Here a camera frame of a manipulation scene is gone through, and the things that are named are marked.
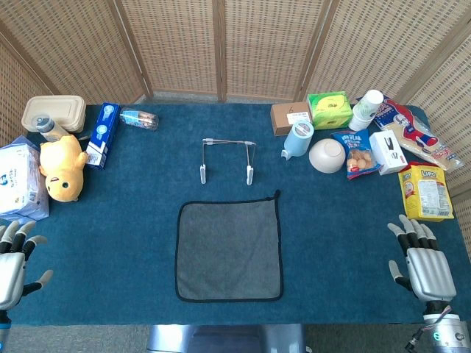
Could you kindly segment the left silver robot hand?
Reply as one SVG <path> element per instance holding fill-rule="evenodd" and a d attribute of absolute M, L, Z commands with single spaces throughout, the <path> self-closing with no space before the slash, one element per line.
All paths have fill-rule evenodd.
<path fill-rule="evenodd" d="M 25 283 L 31 254 L 38 245 L 47 243 L 42 235 L 26 238 L 35 224 L 36 221 L 23 225 L 13 221 L 1 226 L 1 311 L 11 310 L 23 297 L 45 287 L 53 277 L 54 272 L 49 269 L 36 281 Z"/>

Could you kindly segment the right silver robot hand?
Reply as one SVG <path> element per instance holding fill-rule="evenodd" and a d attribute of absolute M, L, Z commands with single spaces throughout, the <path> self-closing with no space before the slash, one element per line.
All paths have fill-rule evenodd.
<path fill-rule="evenodd" d="M 394 260 L 388 262 L 394 282 L 411 291 L 421 302 L 451 302 L 456 287 L 447 258 L 438 247 L 429 227 L 414 219 L 399 215 L 402 224 L 388 224 L 402 249 L 408 276 L 400 272 Z"/>

